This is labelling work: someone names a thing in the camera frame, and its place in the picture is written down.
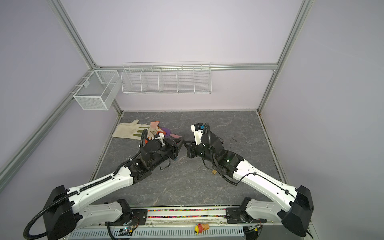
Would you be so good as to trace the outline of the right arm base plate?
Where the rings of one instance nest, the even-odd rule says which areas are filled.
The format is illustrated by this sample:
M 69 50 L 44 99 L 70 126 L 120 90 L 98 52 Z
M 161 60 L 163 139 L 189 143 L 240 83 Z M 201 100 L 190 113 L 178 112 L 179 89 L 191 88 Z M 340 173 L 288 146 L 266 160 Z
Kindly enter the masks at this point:
M 240 208 L 226 208 L 225 219 L 228 224 L 265 224 L 266 219 L 254 219 Z

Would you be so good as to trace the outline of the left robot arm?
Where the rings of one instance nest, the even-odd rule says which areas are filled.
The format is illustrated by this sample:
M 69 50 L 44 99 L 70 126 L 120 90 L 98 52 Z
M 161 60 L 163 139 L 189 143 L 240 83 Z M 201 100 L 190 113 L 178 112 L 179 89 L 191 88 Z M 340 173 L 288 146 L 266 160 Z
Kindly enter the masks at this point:
M 184 137 L 166 137 L 160 133 L 150 140 L 147 133 L 144 130 L 141 135 L 139 151 L 118 165 L 113 173 L 77 187 L 66 189 L 59 186 L 53 189 L 44 208 L 25 227 L 23 237 L 26 240 L 43 237 L 59 240 L 68 236 L 86 219 L 83 210 L 89 204 L 137 184 L 164 161 L 170 162 L 178 157 Z

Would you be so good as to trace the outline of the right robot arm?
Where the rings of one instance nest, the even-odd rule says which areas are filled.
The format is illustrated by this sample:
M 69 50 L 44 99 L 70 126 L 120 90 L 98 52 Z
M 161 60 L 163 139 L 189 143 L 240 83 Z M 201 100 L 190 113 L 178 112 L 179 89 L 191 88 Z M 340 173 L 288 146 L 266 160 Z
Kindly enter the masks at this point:
M 269 207 L 252 198 L 245 198 L 239 207 L 241 217 L 280 222 L 291 233 L 305 237 L 314 212 L 311 191 L 305 186 L 283 183 L 254 167 L 240 155 L 224 148 L 222 139 L 212 133 L 208 123 L 191 125 L 194 141 L 185 143 L 189 158 L 200 157 L 227 183 L 243 183 L 269 198 Z

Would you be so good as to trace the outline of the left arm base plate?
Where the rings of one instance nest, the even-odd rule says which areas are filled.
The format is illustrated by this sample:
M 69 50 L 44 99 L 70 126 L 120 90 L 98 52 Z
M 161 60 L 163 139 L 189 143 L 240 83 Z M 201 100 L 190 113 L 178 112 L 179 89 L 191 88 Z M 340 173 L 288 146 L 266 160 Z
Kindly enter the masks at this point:
M 146 224 L 147 209 L 133 209 L 130 214 L 123 214 L 117 221 L 111 222 L 111 226 L 142 226 Z

